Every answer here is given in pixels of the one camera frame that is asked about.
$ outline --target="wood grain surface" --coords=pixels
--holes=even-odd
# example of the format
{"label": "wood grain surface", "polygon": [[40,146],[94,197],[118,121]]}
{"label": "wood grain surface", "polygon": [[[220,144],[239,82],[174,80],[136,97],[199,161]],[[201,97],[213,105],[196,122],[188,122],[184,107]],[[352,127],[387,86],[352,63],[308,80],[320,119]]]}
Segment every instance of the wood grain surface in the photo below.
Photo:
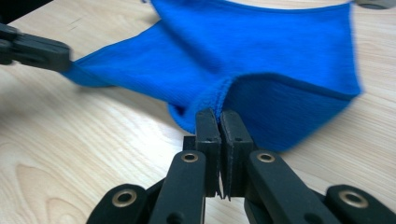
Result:
{"label": "wood grain surface", "polygon": [[[306,8],[344,1],[238,0]],[[396,8],[354,6],[364,94],[282,157],[308,187],[366,190],[396,211]],[[159,18],[139,0],[55,0],[11,23],[67,43],[75,59],[138,35]],[[81,88],[55,72],[0,66],[0,223],[84,223],[123,183],[147,188],[181,150],[164,102],[119,88]],[[205,223],[248,223],[242,199],[207,199]]]}

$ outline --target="table surface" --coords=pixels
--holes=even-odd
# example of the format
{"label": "table surface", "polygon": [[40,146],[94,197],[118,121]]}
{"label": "table surface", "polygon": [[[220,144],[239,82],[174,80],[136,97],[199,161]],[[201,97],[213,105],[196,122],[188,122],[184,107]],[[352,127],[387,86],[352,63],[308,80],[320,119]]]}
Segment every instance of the table surface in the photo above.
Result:
{"label": "table surface", "polygon": [[[238,1],[283,8],[344,2]],[[396,8],[353,9],[364,94],[282,157],[311,189],[348,184],[396,211]],[[139,0],[55,0],[10,25],[67,43],[77,59],[158,19]],[[113,187],[147,188],[165,177],[189,135],[164,102],[133,91],[81,88],[20,64],[0,66],[0,77],[0,223],[83,223]],[[205,222],[248,223],[243,200],[207,199]]]}

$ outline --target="wooden table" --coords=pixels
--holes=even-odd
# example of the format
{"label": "wooden table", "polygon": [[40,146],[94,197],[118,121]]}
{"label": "wooden table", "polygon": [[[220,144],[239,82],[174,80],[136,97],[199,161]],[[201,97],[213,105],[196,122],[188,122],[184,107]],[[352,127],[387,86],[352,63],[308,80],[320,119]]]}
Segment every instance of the wooden table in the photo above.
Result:
{"label": "wooden table", "polygon": [[[264,7],[343,1],[239,0]],[[364,94],[282,154],[308,187],[348,184],[396,211],[396,8],[354,6]],[[67,43],[80,58],[158,20],[139,0],[55,0],[11,23]],[[104,194],[165,177],[185,134],[163,102],[119,88],[88,89],[51,72],[0,66],[0,223],[83,223]],[[206,223],[248,223],[242,199],[206,200]]]}

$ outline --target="cloth fold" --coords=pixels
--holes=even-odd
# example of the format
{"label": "cloth fold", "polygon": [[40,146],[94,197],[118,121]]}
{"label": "cloth fold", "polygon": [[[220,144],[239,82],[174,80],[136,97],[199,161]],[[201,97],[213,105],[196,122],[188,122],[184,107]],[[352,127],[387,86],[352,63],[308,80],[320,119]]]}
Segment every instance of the cloth fold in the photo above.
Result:
{"label": "cloth fold", "polygon": [[169,104],[194,133],[195,114],[239,113],[255,142],[295,146],[360,92],[351,3],[309,9],[224,0],[152,0],[161,20],[62,73],[82,86],[120,86]]}

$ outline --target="blue fabric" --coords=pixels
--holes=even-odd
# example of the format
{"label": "blue fabric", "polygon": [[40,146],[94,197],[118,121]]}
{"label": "blue fabric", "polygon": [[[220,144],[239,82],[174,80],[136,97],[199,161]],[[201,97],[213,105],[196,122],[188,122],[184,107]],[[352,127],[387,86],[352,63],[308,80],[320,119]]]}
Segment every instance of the blue fabric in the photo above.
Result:
{"label": "blue fabric", "polygon": [[293,147],[361,90],[351,3],[310,9],[224,0],[152,0],[161,20],[63,73],[82,86],[121,86],[169,103],[194,133],[195,114],[238,112],[260,147]]}

